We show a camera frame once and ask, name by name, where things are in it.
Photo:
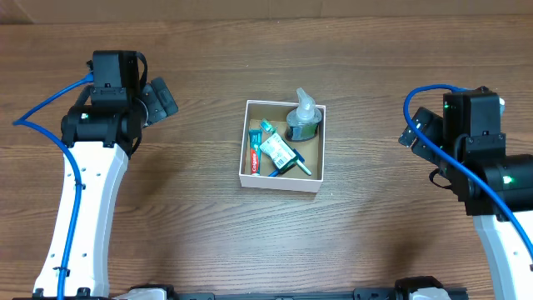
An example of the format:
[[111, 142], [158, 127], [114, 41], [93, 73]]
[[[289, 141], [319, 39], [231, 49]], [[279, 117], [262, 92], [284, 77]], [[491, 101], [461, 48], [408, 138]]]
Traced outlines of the blue disposable razor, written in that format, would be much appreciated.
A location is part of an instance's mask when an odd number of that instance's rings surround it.
[[[295, 149], [293, 148], [292, 151], [296, 154], [296, 157], [303, 163], [305, 162], [305, 159], [303, 158], [303, 156]], [[281, 174], [284, 174], [288, 171], [290, 171], [291, 169], [293, 169], [295, 166], [297, 165], [297, 163], [295, 162], [294, 164], [292, 164], [291, 166], [287, 167], [285, 170], [283, 171], [280, 171], [279, 169], [275, 169], [272, 173], [269, 174], [269, 177], [277, 177]]]

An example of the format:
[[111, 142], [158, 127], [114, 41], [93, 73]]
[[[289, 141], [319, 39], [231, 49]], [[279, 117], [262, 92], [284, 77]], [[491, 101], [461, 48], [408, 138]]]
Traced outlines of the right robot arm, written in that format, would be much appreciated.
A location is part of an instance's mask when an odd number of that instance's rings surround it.
[[502, 107], [404, 114], [401, 144], [436, 165], [473, 220], [498, 299], [532, 297], [532, 156], [506, 154]]

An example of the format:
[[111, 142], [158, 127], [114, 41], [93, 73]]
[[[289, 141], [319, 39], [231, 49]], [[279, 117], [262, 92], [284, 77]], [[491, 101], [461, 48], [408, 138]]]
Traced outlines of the clear soap pump bottle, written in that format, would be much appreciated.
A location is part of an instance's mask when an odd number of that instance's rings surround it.
[[316, 107], [313, 97], [302, 87], [296, 90], [298, 106], [286, 116], [286, 138], [292, 142], [304, 142], [317, 135], [322, 120], [321, 111]]

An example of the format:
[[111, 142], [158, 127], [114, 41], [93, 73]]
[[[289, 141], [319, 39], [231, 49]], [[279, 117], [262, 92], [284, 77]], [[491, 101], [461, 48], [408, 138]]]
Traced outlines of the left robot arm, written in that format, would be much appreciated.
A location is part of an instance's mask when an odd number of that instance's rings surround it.
[[44, 299], [105, 298], [117, 194], [132, 155], [95, 138], [60, 142], [65, 176], [47, 260], [34, 284]]

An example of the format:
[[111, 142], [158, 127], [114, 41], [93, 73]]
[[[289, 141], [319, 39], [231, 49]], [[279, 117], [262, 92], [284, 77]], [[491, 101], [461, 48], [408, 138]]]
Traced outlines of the green white toothbrush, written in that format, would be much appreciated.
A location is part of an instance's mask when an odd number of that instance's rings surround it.
[[[273, 134], [273, 133], [277, 133], [277, 130], [274, 128], [274, 126], [269, 122], [267, 121], [266, 119], [263, 119], [261, 122], [260, 122], [260, 127], [261, 129], [265, 132], [265, 133], [268, 133], [270, 136]], [[308, 176], [311, 176], [312, 175], [312, 172], [311, 170], [303, 163], [301, 162], [299, 159], [296, 160], [296, 163], [297, 163], [297, 166]]]

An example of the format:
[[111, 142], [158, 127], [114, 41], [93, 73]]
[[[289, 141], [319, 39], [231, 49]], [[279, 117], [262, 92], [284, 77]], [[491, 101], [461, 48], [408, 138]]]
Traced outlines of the Colgate toothpaste tube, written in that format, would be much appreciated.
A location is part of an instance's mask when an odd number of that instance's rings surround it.
[[261, 166], [261, 149], [262, 145], [262, 130], [261, 129], [251, 129], [249, 131], [249, 142], [250, 142], [250, 159], [251, 159], [251, 175], [259, 176], [260, 175], [260, 166]]

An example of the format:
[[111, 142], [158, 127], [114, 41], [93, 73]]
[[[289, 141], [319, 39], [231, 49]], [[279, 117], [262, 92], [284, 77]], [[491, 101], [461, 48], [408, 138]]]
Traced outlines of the white green soap packet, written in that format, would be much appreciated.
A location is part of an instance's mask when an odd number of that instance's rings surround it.
[[294, 151], [278, 133], [273, 133], [259, 148], [272, 160], [276, 169], [281, 173], [295, 164], [298, 159]]

